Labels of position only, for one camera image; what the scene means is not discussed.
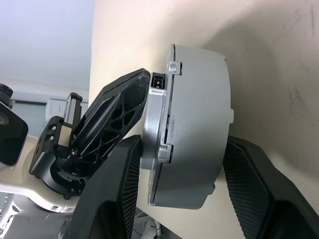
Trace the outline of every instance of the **screw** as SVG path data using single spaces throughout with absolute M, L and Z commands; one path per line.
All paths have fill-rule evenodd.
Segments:
M 78 153 L 79 153 L 79 151 L 78 151 L 76 148 L 73 148 L 73 149 L 71 150 L 71 154 L 72 154 L 73 156 L 78 155 Z

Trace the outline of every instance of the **beige wall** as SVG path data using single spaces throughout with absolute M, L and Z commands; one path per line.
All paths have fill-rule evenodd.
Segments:
M 315 0 L 96 0 L 91 101 L 117 77 L 162 71 L 169 43 L 227 57 L 235 122 L 319 213 L 319 3 Z M 136 132 L 141 132 L 141 124 Z M 138 206 L 182 238 L 242 238 L 224 175 L 198 211 Z

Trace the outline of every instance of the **white ceiling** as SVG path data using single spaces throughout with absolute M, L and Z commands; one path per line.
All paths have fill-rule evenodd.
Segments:
M 0 77 L 89 89 L 93 0 L 0 2 Z

